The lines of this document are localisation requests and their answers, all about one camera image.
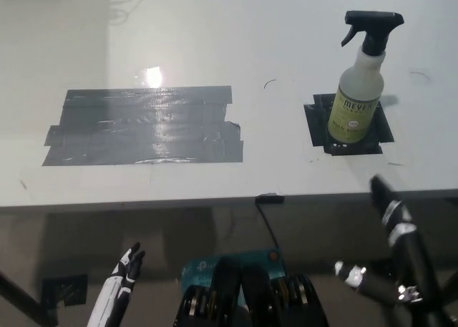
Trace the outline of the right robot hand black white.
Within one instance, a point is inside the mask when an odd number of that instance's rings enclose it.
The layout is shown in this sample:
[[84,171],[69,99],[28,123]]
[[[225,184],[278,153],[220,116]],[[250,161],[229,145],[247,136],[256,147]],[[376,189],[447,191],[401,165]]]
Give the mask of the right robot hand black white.
[[336,277],[362,296],[389,308],[404,307],[413,326],[454,326],[444,309],[442,290],[421,233],[398,193],[375,175],[370,179],[371,199],[386,231],[396,279],[391,282],[367,267],[339,260]]

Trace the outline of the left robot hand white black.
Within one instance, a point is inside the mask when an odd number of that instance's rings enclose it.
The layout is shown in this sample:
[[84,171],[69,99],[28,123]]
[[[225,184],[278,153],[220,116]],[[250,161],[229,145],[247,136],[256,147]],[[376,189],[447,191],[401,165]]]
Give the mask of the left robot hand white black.
[[92,309],[87,327],[120,326],[140,275],[145,251],[135,243],[119,259],[105,280]]

